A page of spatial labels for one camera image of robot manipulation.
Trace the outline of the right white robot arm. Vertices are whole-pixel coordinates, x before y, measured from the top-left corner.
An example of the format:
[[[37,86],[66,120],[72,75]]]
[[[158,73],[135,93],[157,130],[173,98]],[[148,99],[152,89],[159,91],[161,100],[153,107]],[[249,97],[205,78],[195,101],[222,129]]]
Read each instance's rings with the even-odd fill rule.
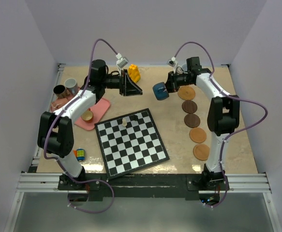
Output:
[[[183,73],[178,73],[179,66],[175,57],[170,58],[167,64],[173,68],[164,83],[164,89],[168,93],[178,92],[182,86],[195,85],[210,100],[207,125],[211,131],[211,147],[201,177],[195,185],[199,189],[216,190],[221,187],[228,190],[223,161],[224,149],[228,147],[228,136],[239,126],[237,95],[224,93],[212,72],[208,68],[202,68],[199,57],[186,59],[187,70]]]

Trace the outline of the light blue cup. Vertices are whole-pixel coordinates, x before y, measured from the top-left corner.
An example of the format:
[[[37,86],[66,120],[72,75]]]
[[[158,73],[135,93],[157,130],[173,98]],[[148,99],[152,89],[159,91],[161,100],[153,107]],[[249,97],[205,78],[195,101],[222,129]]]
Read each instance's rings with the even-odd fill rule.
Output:
[[[184,63],[183,65],[177,67],[177,73],[179,73],[179,74],[186,73],[187,70],[188,69],[187,69],[187,64],[186,63]]]

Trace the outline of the dark wooden coaster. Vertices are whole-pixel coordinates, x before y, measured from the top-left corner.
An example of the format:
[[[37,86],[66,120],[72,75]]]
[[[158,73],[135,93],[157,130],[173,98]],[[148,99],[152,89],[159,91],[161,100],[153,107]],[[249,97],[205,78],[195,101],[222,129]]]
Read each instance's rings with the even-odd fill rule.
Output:
[[[200,118],[198,115],[196,114],[187,114],[184,117],[184,123],[186,126],[190,127],[190,128],[196,128],[200,125]]]
[[[182,110],[188,114],[194,114],[197,108],[197,104],[194,101],[187,100],[182,103]]]

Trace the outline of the black white chessboard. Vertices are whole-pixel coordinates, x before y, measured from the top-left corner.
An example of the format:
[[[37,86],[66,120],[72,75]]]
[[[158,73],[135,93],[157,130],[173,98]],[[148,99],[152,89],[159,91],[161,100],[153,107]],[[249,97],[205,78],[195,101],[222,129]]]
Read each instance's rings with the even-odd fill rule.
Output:
[[[132,121],[132,115],[138,120]],[[125,118],[127,126],[122,126]],[[148,108],[95,124],[108,179],[143,170],[169,160]]]

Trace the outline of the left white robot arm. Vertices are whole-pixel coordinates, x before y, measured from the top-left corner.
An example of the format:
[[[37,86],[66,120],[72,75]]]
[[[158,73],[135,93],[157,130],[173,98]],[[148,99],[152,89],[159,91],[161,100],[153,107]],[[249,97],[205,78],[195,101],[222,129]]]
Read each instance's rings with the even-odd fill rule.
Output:
[[[104,60],[96,59],[92,61],[79,92],[59,110],[44,112],[40,118],[38,147],[44,150],[45,159],[58,163],[74,189],[82,189],[86,178],[83,166],[73,153],[73,125],[86,110],[99,102],[106,89],[118,89],[122,96],[143,94],[124,66],[118,65],[117,70],[110,72]]]

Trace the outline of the woven rattan coaster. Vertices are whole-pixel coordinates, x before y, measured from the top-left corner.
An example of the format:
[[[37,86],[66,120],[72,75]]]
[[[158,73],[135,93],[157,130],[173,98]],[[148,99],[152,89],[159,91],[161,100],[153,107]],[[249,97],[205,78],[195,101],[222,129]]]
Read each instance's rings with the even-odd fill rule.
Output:
[[[190,86],[182,86],[178,90],[178,96],[185,101],[194,99],[195,95],[195,90]]]

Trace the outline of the light wooden coaster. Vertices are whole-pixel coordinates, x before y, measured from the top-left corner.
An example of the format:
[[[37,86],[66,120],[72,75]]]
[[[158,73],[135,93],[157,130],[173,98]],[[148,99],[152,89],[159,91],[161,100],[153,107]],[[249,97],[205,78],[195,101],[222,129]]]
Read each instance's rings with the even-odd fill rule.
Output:
[[[205,144],[197,144],[193,148],[194,156],[201,161],[205,161],[209,157],[210,148]]]
[[[207,134],[202,128],[192,128],[189,133],[190,139],[195,143],[203,143],[207,139]]]

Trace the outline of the grey printed mug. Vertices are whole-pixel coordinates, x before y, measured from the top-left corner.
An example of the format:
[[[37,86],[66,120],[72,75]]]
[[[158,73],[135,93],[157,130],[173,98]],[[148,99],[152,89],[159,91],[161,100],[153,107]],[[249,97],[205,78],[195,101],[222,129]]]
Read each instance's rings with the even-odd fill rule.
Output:
[[[75,79],[69,78],[64,82],[64,86],[72,96],[76,96],[79,92],[78,83]]]

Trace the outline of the dark blue cup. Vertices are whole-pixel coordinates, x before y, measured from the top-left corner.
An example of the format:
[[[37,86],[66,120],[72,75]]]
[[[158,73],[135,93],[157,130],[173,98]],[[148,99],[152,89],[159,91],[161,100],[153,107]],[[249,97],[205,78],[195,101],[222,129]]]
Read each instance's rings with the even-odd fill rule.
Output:
[[[158,101],[163,101],[169,97],[169,93],[166,89],[165,83],[160,82],[152,87],[153,93]]]

